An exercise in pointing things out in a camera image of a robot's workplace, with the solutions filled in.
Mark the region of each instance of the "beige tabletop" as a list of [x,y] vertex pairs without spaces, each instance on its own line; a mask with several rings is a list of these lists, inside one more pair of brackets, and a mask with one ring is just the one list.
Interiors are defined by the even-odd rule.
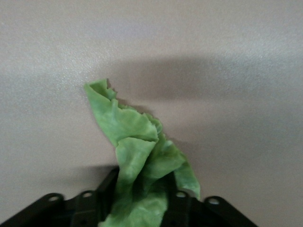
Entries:
[[116,165],[83,91],[159,118],[201,195],[303,223],[302,0],[0,1],[0,223]]

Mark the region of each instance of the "gray surface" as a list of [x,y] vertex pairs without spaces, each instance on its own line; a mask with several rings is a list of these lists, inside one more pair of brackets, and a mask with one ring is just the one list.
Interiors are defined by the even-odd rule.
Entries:
[[116,160],[82,86],[161,119],[202,195],[303,223],[303,1],[0,1],[0,222]]

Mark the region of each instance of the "table surface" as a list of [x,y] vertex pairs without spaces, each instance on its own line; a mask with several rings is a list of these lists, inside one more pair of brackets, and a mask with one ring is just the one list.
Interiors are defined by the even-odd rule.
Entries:
[[303,223],[303,1],[0,1],[0,223],[116,165],[83,91],[159,118],[201,195]]

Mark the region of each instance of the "crumpled green leaf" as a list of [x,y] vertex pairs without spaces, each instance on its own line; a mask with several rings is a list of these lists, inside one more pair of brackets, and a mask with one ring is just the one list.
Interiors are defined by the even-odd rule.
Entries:
[[107,80],[84,85],[98,125],[116,148],[120,167],[114,204],[102,227],[158,227],[167,209],[165,178],[174,172],[177,187],[200,195],[185,155],[147,113],[118,103]]

